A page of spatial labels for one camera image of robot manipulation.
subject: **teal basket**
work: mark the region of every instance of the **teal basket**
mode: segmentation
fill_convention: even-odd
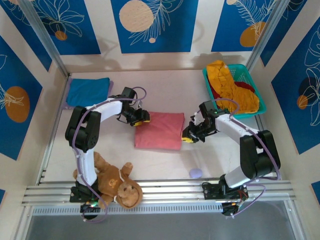
[[[247,84],[249,84],[250,86],[252,86],[254,88],[254,93],[256,94],[256,96],[259,98],[259,110],[255,113],[242,113],[242,114],[235,114],[234,117],[236,119],[247,119],[247,118],[251,118],[252,116],[258,115],[258,114],[264,114],[267,111],[267,107],[265,105],[264,100],[262,99],[252,77],[250,76],[250,73],[248,72],[248,69],[246,68],[246,66],[242,65],[242,64],[230,64],[228,65],[230,73],[234,79],[235,82],[245,82]],[[209,84],[209,80],[208,80],[208,73],[207,73],[207,68],[205,67],[202,70],[204,79],[205,79],[205,84],[206,87],[209,91],[210,94],[210,98],[212,100],[214,100],[214,95],[211,92],[211,88],[210,88],[210,84]],[[215,102],[213,102],[213,105],[215,108],[218,109],[217,104]]]

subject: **yellow cloth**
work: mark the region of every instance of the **yellow cloth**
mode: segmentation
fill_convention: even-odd
[[[236,86],[229,68],[221,60],[217,60],[206,66],[208,80],[221,98],[236,101],[240,109],[237,114],[256,113],[259,110],[259,98],[249,89]],[[221,109],[228,109],[233,112],[237,109],[236,104],[231,101],[217,101]]]

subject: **pink cloth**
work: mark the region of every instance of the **pink cloth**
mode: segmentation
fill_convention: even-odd
[[[162,112],[149,114],[150,122],[136,127],[134,146],[138,149],[180,150],[185,115]]]

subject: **brown teddy bear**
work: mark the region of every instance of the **brown teddy bear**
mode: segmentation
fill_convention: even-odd
[[[122,169],[106,162],[98,152],[94,152],[94,167],[98,170],[98,190],[108,205],[116,200],[122,207],[131,209],[137,206],[143,197],[142,188],[129,178],[133,165],[127,162]],[[74,170],[73,177],[77,179],[78,171]],[[98,201],[99,207],[105,205]]]

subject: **white floor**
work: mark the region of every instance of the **white floor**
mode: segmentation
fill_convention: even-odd
[[[125,71],[74,73],[73,78],[114,81],[112,94],[120,94],[124,87],[141,86],[147,90],[142,107],[152,112],[184,113],[185,126],[198,106],[210,99],[201,70]],[[44,181],[73,181],[76,168],[74,153],[65,140],[65,131],[72,111],[63,110],[53,143]],[[243,120],[257,128],[255,118]],[[206,139],[205,143],[183,143],[180,151],[152,151],[134,148],[135,128],[112,117],[100,126],[95,151],[109,163],[121,168],[132,162],[134,180],[189,178],[192,168],[200,168],[203,177],[220,177],[240,164],[239,146],[223,133]]]

